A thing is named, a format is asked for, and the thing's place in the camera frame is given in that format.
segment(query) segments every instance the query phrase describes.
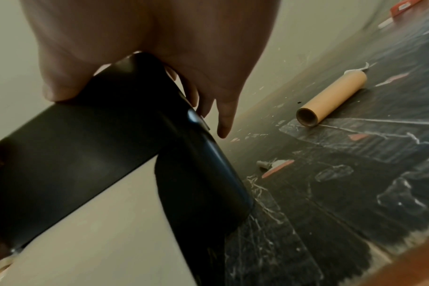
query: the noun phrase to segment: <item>tube opening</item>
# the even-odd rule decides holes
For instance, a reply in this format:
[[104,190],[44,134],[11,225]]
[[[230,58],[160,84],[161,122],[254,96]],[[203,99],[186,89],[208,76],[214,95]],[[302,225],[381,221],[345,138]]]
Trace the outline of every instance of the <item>tube opening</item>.
[[301,108],[296,112],[296,119],[299,123],[307,127],[314,127],[318,124],[317,115],[310,109]]

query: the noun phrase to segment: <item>dark table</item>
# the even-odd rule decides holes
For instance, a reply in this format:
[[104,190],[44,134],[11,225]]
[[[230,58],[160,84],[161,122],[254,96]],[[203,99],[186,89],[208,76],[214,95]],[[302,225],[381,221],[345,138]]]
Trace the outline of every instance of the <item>dark table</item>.
[[[365,62],[365,89],[315,128],[295,120],[299,107]],[[225,240],[226,285],[353,285],[422,244],[429,0],[346,41],[234,128],[220,145],[256,204]],[[256,162],[274,160],[294,162],[263,179]]]

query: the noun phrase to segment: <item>work surface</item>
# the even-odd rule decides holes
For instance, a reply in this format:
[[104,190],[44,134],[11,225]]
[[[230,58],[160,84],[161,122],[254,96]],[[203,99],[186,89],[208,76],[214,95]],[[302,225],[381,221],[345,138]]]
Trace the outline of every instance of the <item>work surface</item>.
[[[429,236],[429,1],[398,20],[327,55],[220,144],[256,199],[226,240],[226,285],[353,285]],[[295,120],[365,62],[365,89],[313,129]],[[294,161],[262,178],[256,162],[275,160]]]

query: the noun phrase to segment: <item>brown cardboard tube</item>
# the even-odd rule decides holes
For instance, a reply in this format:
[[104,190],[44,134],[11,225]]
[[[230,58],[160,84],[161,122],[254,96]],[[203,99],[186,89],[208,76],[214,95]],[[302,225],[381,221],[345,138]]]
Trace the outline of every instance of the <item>brown cardboard tube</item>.
[[337,107],[364,87],[367,76],[362,71],[344,74],[296,112],[299,123],[314,127]]

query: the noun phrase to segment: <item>person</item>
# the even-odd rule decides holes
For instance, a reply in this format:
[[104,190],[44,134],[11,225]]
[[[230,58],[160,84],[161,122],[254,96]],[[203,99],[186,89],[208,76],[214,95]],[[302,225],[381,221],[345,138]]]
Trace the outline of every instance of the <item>person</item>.
[[[239,94],[270,37],[280,0],[20,0],[38,43],[43,94],[78,95],[104,64],[142,51],[160,59],[217,133],[231,130]],[[0,258],[8,248],[0,241]]]

